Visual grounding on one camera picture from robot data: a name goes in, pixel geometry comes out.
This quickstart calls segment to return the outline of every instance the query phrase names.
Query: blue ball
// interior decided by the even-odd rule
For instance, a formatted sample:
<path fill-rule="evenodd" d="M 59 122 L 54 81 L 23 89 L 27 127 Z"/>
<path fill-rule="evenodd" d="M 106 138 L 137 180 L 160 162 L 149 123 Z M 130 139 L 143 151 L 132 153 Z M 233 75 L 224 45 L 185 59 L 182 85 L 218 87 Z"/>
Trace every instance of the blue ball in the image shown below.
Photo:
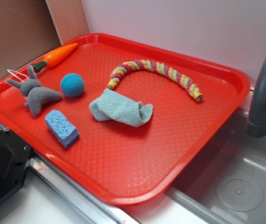
<path fill-rule="evenodd" d="M 85 82 L 78 74 L 68 74 L 61 80 L 61 90 L 67 97 L 80 96 L 83 93 L 84 88 Z"/>

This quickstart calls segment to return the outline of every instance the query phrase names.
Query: braided rope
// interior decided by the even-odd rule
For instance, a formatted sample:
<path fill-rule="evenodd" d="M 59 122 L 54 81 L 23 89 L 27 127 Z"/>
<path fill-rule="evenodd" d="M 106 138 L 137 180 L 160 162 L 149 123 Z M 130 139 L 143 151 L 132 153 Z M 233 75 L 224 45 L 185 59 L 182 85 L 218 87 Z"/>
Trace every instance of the braided rope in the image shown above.
<path fill-rule="evenodd" d="M 201 101 L 203 98 L 199 88 L 192 79 L 181 74 L 173 68 L 169 68 L 163 63 L 149 60 L 135 60 L 131 62 L 124 62 L 123 64 L 119 65 L 112 71 L 108 88 L 111 90 L 114 89 L 124 75 L 136 70 L 148 70 L 159 73 L 180 84 L 196 101 Z"/>

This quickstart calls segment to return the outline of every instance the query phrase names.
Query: stuffed bunny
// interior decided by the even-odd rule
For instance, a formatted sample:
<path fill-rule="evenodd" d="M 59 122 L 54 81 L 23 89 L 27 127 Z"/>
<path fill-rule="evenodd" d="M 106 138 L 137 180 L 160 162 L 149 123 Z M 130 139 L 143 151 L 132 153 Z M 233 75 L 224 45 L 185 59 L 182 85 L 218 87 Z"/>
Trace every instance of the stuffed bunny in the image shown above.
<path fill-rule="evenodd" d="M 42 87 L 41 83 L 35 76 L 33 67 L 27 67 L 30 79 L 24 83 L 19 83 L 12 79 L 6 79 L 6 83 L 20 89 L 21 94 L 26 98 L 25 107 L 29 108 L 34 117 L 38 117 L 41 112 L 42 105 L 62 100 L 62 95 L 52 89 Z"/>

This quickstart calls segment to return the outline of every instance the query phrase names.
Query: red tray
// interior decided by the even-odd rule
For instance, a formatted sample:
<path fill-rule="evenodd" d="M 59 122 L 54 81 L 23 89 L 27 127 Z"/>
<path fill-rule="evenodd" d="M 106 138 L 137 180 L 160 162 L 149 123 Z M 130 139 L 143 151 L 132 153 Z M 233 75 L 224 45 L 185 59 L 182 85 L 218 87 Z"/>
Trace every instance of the red tray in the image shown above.
<path fill-rule="evenodd" d="M 66 74 L 80 74 L 86 84 L 84 93 L 44 105 L 41 115 L 34 118 L 24 107 L 25 99 L 19 90 L 3 79 L 0 122 L 108 203 L 140 203 L 163 192 L 250 89 L 242 72 L 194 57 L 105 34 L 80 36 L 67 44 L 73 42 L 79 47 L 71 55 L 37 76 L 43 86 L 61 92 L 60 82 Z M 137 128 L 116 121 L 96 121 L 88 107 L 105 90 L 112 70 L 125 61 L 141 59 L 159 61 L 186 74 L 200 88 L 202 102 L 196 102 L 164 76 L 134 71 L 122 79 L 115 91 L 143 104 L 153 104 L 151 120 Z M 18 71 L 27 74 L 25 67 Z M 44 121 L 53 109 L 61 111 L 80 133 L 68 150 Z"/>

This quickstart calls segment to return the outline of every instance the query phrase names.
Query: sink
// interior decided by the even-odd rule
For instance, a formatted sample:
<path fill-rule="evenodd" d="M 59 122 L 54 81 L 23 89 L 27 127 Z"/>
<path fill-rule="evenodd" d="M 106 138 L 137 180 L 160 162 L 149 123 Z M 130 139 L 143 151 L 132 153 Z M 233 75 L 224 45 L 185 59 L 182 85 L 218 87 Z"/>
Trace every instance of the sink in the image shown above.
<path fill-rule="evenodd" d="M 266 223 L 266 136 L 246 134 L 247 115 L 237 109 L 172 183 L 211 223 Z"/>

